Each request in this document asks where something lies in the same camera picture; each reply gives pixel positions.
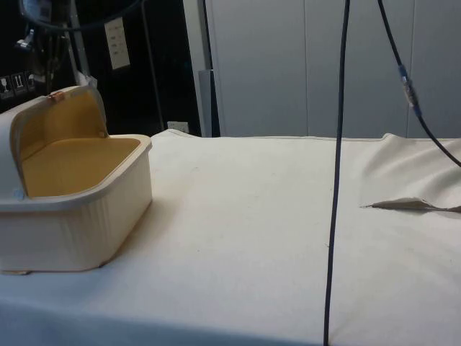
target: black cable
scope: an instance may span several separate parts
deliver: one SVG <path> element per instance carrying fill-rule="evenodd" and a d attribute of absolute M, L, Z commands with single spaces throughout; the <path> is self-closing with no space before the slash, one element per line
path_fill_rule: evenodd
<path fill-rule="evenodd" d="M 456 163 L 459 167 L 461 167 L 461 162 L 456 159 L 440 142 L 437 138 L 435 138 L 434 134 L 431 132 L 429 127 L 427 126 L 426 122 L 423 119 L 423 113 L 421 111 L 421 108 L 419 106 L 419 101 L 418 97 L 416 96 L 416 92 L 413 88 L 413 85 L 411 83 L 410 78 L 408 77 L 407 71 L 405 69 L 405 66 L 402 64 L 402 61 L 400 60 L 400 56 L 398 55 L 397 47 L 395 46 L 394 38 L 392 36 L 392 32 L 390 31 L 389 27 L 389 22 L 388 18 L 386 16 L 386 11 L 384 9 L 384 6 L 382 5 L 382 0 L 377 0 L 378 6 L 380 7 L 381 11 L 381 17 L 382 21 L 384 22 L 384 26 L 386 29 L 386 33 L 388 34 L 390 46 L 392 47 L 392 50 L 394 52 L 395 56 L 395 61 L 397 61 L 398 64 L 398 70 L 400 72 L 400 76 L 402 78 L 403 86 L 405 89 L 405 93 L 408 99 L 408 103 L 410 106 L 413 108 L 413 111 L 415 112 L 416 117 L 419 120 L 419 123 L 421 124 L 421 127 L 424 129 L 426 132 L 427 136 L 435 143 L 435 145 L 445 154 L 447 157 L 452 160 L 454 163 Z"/>
<path fill-rule="evenodd" d="M 323 320 L 323 345 L 328 346 L 328 332 L 330 329 L 330 302 L 331 282 L 333 280 L 334 235 L 336 231 L 336 214 L 338 211 L 339 170 L 341 165 L 341 141 L 343 137 L 344 114 L 344 64 L 346 60 L 347 27 L 349 25 L 350 0 L 344 3 L 344 19 L 341 35 L 341 56 L 339 59 L 339 98 L 338 98 L 338 125 L 336 128 L 336 154 L 334 159 L 334 188 L 333 205 L 331 207 L 330 242 L 328 243 L 328 272 L 326 275 L 325 315 Z"/>
<path fill-rule="evenodd" d="M 38 27 L 43 27 L 45 29 L 48 29 L 52 32 L 77 32 L 77 31 L 86 31 L 86 30 L 96 29 L 98 27 L 103 26 L 107 22 L 110 22 L 111 20 L 117 19 L 119 17 L 124 17 L 125 15 L 137 9 L 143 3 L 143 1 L 145 0 L 133 0 L 133 2 L 130 5 L 128 5 L 121 11 L 115 14 L 111 14 L 110 16 L 104 19 L 98 20 L 96 22 L 81 25 L 79 27 L 60 27 L 58 25 L 48 24 L 48 23 L 42 22 L 41 20 L 37 20 L 34 17 L 31 17 L 24 8 L 24 0 L 18 0 L 19 12 L 28 22 L 31 22 L 37 25 Z"/>
<path fill-rule="evenodd" d="M 389 26 L 389 22 L 388 22 L 388 16 L 386 15 L 386 11 L 384 10 L 384 6 L 382 5 L 382 1 L 378 0 L 377 4 L 380 7 L 382 21 L 384 22 L 384 27 L 386 29 L 386 33 L 388 34 L 390 46 L 392 47 L 392 51 L 394 52 L 395 60 L 397 61 L 397 65 L 400 66 L 400 65 L 402 65 L 402 60 L 400 59 L 400 56 L 398 55 L 397 46 L 395 45 L 394 38 L 392 36 L 392 32 L 390 31 L 390 26 Z"/>

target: wall socket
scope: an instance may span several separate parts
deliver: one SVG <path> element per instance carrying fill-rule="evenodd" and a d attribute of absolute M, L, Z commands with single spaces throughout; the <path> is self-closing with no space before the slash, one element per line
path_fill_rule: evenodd
<path fill-rule="evenodd" d="M 168 121 L 166 125 L 173 130 L 189 133 L 189 124 L 187 121 Z"/>

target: cabinet door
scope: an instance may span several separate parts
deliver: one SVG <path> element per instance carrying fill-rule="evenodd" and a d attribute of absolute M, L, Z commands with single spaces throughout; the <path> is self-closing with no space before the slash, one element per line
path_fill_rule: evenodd
<path fill-rule="evenodd" d="M 307 135 L 303 0 L 207 0 L 222 136 Z"/>
<path fill-rule="evenodd" d="M 417 0 L 411 77 L 424 119 L 439 138 L 461 136 L 461 1 Z M 409 137 L 426 137 L 410 112 Z"/>
<path fill-rule="evenodd" d="M 411 67 L 414 0 L 384 1 L 400 56 Z M 306 0 L 308 127 L 335 136 L 344 2 Z M 346 46 L 344 136 L 405 136 L 408 105 L 376 1 L 351 1 Z"/>

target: white plastic basket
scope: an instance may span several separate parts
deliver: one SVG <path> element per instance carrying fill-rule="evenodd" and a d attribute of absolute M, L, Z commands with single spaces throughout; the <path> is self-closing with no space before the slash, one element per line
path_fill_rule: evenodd
<path fill-rule="evenodd" d="M 152 199 L 141 135 L 109 136 L 99 92 L 38 97 L 0 115 L 0 270 L 109 261 Z"/>

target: open lid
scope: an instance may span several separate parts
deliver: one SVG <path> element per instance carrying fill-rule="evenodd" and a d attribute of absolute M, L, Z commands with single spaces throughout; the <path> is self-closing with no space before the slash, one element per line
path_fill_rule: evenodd
<path fill-rule="evenodd" d="M 0 115 L 0 204 L 27 198 L 22 161 L 55 141 L 105 138 L 104 105 L 90 86 L 72 86 Z"/>

